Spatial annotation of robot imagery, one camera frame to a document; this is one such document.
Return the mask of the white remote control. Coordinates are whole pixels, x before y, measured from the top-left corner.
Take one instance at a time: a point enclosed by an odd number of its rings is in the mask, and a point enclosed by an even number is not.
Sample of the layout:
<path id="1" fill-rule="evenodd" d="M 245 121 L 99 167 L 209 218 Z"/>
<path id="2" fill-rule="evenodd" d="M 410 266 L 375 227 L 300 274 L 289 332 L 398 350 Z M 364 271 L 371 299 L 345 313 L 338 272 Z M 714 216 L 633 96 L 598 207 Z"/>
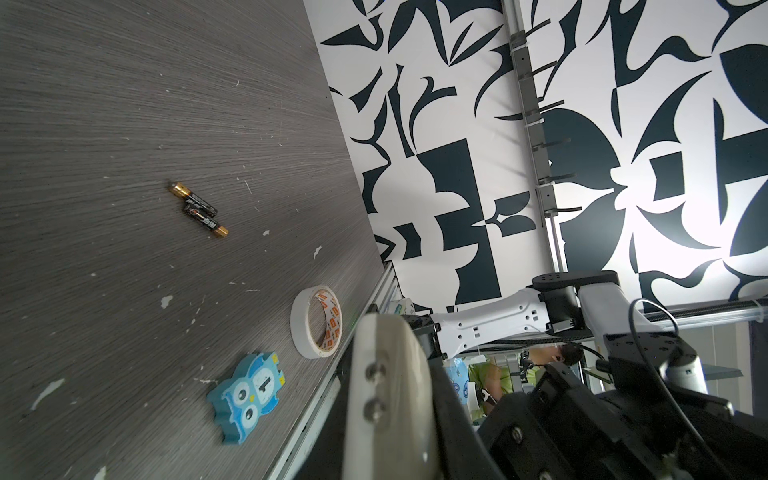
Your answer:
<path id="1" fill-rule="evenodd" d="M 353 340 L 342 477 L 441 476 L 425 353 L 403 317 L 367 314 Z"/>

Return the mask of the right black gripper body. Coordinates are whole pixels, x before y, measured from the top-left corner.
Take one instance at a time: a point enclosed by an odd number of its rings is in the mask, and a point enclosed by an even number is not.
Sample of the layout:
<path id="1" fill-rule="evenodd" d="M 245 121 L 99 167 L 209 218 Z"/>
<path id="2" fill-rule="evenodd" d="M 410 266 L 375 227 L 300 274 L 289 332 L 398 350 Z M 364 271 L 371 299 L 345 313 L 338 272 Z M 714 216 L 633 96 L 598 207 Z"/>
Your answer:
<path id="1" fill-rule="evenodd" d="M 592 393 L 550 364 L 530 393 L 503 397 L 479 428 L 508 479 L 764 479 L 767 424 L 729 401 L 674 384 L 697 352 L 671 332 L 608 335 Z"/>

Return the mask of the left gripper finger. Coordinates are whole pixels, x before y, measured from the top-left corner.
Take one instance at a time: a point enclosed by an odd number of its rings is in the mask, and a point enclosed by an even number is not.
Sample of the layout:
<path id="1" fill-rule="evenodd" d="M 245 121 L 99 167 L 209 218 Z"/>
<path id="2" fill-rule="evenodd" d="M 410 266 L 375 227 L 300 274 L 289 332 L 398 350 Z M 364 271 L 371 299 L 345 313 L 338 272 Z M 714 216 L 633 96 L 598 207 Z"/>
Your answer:
<path id="1" fill-rule="evenodd" d="M 447 373 L 428 360 L 438 452 L 444 479 L 504 479 L 504 475 L 476 435 Z"/>

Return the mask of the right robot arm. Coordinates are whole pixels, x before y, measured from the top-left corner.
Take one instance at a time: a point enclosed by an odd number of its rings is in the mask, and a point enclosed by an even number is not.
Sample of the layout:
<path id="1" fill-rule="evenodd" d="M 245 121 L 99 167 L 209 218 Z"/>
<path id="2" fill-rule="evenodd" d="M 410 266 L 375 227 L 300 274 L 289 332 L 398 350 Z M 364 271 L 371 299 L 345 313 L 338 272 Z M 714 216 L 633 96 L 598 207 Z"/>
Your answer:
<path id="1" fill-rule="evenodd" d="M 611 390 L 591 392 L 561 362 L 511 393 L 479 428 L 473 475 L 498 479 L 763 479 L 767 425 L 708 393 L 697 352 L 649 321 L 613 271 L 545 274 L 463 312 L 410 320 L 432 363 L 536 334 L 588 332 Z"/>

